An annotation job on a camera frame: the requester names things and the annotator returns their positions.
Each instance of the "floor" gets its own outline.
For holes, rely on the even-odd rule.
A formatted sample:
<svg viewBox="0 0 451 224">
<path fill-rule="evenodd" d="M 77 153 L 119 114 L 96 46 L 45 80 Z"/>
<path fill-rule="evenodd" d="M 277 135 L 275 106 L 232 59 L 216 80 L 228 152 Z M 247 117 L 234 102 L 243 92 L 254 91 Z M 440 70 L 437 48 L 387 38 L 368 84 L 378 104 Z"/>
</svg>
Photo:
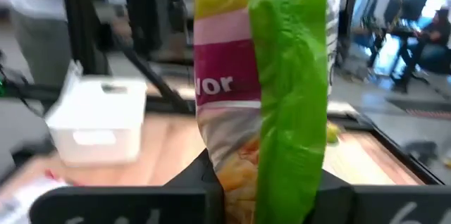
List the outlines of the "floor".
<svg viewBox="0 0 451 224">
<path fill-rule="evenodd" d="M 29 77 L 27 64 L 21 56 L 13 38 L 11 26 L 0 22 L 0 49 L 6 54 L 6 65 L 21 70 Z M 393 47 L 385 48 L 379 68 L 386 68 L 393 57 Z M 356 56 L 365 56 L 364 52 L 352 47 Z M 114 75 L 140 75 L 122 54 L 110 55 Z M 413 82 L 409 95 L 393 93 L 389 90 L 390 82 L 383 80 L 378 85 L 348 82 L 335 77 L 331 100 L 351 103 L 358 111 L 370 118 L 385 134 L 403 146 L 418 140 L 433 140 L 440 148 L 451 147 L 451 126 L 448 120 L 433 120 L 408 116 L 400 109 L 389 104 L 385 98 L 398 97 L 427 101 L 445 101 L 441 95 L 421 82 Z M 12 100 L 0 100 L 0 172 L 12 163 L 9 151 L 24 140 L 40 140 L 47 128 L 41 118 L 34 116 L 22 104 Z M 434 163 L 433 172 L 447 184 L 451 184 L 451 170 L 440 163 Z"/>
</svg>

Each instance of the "chip bag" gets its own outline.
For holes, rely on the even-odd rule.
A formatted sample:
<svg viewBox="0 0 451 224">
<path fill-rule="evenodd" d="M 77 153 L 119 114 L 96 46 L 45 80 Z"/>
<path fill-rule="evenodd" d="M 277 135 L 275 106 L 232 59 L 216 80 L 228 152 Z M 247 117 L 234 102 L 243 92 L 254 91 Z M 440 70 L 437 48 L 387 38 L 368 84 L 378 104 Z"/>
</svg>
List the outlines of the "chip bag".
<svg viewBox="0 0 451 224">
<path fill-rule="evenodd" d="M 195 0 L 197 121 L 227 224 L 301 223 L 326 145 L 326 0 Z"/>
</svg>

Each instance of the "gray pants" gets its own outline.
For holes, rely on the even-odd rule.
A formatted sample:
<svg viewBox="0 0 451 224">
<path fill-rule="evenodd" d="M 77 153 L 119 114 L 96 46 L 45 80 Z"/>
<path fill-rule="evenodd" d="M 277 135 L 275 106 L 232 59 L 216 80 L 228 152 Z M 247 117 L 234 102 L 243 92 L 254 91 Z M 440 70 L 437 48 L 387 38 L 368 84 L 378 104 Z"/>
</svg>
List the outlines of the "gray pants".
<svg viewBox="0 0 451 224">
<path fill-rule="evenodd" d="M 11 10 L 17 42 L 37 85 L 62 87 L 70 60 L 67 22 L 31 18 Z M 42 104 L 44 112 L 52 104 Z"/>
</svg>

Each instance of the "white storage bin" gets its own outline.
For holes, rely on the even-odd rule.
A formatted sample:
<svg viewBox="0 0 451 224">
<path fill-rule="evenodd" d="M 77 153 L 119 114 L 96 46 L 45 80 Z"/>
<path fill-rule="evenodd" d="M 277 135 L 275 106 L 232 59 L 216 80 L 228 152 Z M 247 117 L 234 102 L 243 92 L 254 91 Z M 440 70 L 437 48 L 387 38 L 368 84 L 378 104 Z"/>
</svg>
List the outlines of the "white storage bin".
<svg viewBox="0 0 451 224">
<path fill-rule="evenodd" d="M 60 101 L 46 117 L 63 162 L 86 166 L 134 161 L 140 152 L 146 89 L 144 80 L 66 79 Z"/>
</svg>

